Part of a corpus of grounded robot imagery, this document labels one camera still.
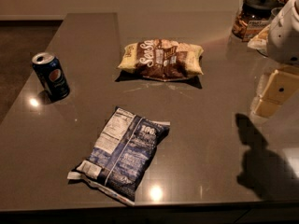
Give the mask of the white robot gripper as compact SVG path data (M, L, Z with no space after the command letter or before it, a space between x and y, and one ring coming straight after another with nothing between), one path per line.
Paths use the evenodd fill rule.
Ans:
M268 57L278 63L299 64L299 0L289 0L271 21L267 37ZM273 116L280 105L299 89L299 76L275 70L261 98L252 102L252 112L260 117Z

